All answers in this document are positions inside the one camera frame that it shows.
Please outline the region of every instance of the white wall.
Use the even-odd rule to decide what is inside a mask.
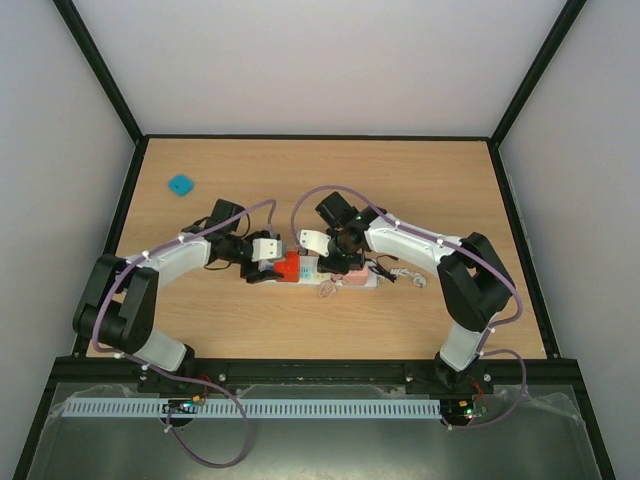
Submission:
[[[640,470],[640,3],[587,2],[502,148],[562,353]]]
[[[53,2],[1,2],[0,478],[70,353],[132,150]]]
[[[145,133],[490,135],[564,0],[76,0]]]

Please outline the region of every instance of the power strip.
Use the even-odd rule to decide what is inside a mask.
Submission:
[[[366,262],[364,265],[364,268],[367,271],[367,281],[364,285],[349,285],[349,283],[344,283],[338,280],[336,282],[336,287],[350,288],[354,290],[371,290],[376,288],[378,286],[378,276],[371,270],[369,270],[369,267],[371,265],[373,265],[372,262]],[[318,257],[312,255],[302,255],[300,256],[300,278],[297,283],[276,282],[275,280],[268,280],[262,283],[301,287],[317,287],[322,282],[326,282],[327,280],[331,280],[331,274],[318,272]]]

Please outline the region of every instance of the blue cube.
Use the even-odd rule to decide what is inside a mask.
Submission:
[[[193,190],[193,180],[186,175],[176,175],[169,180],[169,188],[176,195],[184,197],[187,193]]]

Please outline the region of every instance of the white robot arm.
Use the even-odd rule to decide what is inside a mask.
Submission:
[[[230,219],[244,208],[218,200],[212,214],[205,217],[205,228]],[[109,300],[105,315],[99,320],[98,341],[118,351],[175,372],[185,359],[193,358],[189,346],[174,340],[154,328],[157,292],[190,270],[202,268],[216,260],[240,264],[240,277],[248,283],[257,283],[280,276],[273,271],[259,269],[262,260],[283,257],[284,245],[279,236],[266,230],[247,236],[234,235],[239,220],[217,231],[198,236],[203,230],[199,222],[183,229],[173,246],[167,246],[153,255],[143,252],[120,258],[103,255],[94,265],[85,291],[73,319],[73,328],[85,339],[91,339],[98,321],[98,312],[114,285],[116,276],[131,270],[124,279],[121,291],[124,300]]]
[[[454,322],[439,359],[453,372],[467,369],[478,356],[478,346],[490,321],[502,311],[511,293],[491,273],[447,245],[472,251],[510,280],[489,241],[478,233],[462,239],[430,232],[400,222],[387,212],[387,218],[382,219],[371,208],[358,212],[337,192],[325,198],[316,211],[329,225],[327,233],[302,230],[299,238],[302,247],[320,255],[321,271],[346,273],[359,268],[364,252],[371,251],[406,260],[440,279]],[[406,230],[425,233],[435,241]],[[472,275],[469,269],[476,272]]]

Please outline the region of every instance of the wooden tabletop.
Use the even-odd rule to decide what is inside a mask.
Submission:
[[[184,197],[167,187],[177,174],[195,182]],[[210,214],[218,198],[245,207],[277,199],[275,229],[293,246],[292,207],[324,184],[355,188],[400,219],[432,231],[486,235],[526,308],[518,322],[499,328],[486,348],[545,357],[484,142],[152,139],[118,255],[174,238]],[[329,193],[308,200],[298,228],[325,228],[314,207]],[[266,215],[267,209],[251,216],[252,230],[264,228]],[[388,268],[401,266],[384,262]],[[191,345],[199,357],[430,359],[442,346],[451,318],[438,280],[425,275],[423,289],[400,278],[372,291],[341,290],[322,299],[313,288],[248,285],[237,265],[220,272],[200,269],[160,291],[155,326]],[[503,316],[514,310],[512,300]]]

